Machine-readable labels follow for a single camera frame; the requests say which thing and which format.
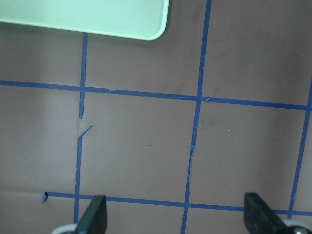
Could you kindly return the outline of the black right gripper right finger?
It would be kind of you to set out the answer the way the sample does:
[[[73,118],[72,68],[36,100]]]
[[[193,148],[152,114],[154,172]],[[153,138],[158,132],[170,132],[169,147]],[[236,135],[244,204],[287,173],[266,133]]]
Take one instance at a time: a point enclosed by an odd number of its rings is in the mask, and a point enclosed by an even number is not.
[[[244,225],[250,234],[290,233],[290,228],[257,193],[244,194]]]

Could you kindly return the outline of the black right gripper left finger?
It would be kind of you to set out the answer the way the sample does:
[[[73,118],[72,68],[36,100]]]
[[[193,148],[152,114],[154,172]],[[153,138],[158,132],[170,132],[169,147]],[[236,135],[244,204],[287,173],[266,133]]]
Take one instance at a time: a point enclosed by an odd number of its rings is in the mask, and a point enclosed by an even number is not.
[[[76,226],[77,234],[104,234],[108,225],[106,196],[96,195],[91,200]]]

